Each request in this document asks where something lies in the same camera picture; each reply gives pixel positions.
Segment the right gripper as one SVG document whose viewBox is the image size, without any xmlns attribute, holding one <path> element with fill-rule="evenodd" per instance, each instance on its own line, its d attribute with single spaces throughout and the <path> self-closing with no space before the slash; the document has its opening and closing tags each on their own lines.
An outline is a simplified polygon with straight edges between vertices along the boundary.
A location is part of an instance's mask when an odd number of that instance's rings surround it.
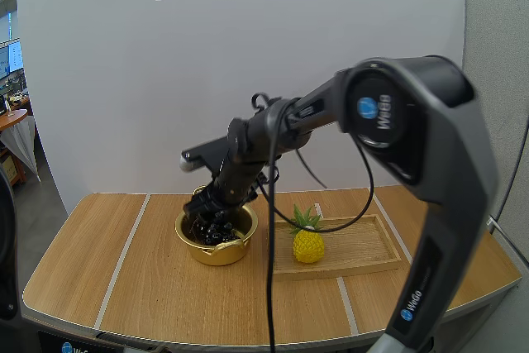
<svg viewBox="0 0 529 353">
<path fill-rule="evenodd" d="M 218 176 L 212 181 L 212 187 L 198 190 L 184 204 L 185 215 L 193 220 L 243 205 L 249 200 L 252 185 L 264 166 L 262 161 L 235 163 L 226 158 Z"/>
</svg>

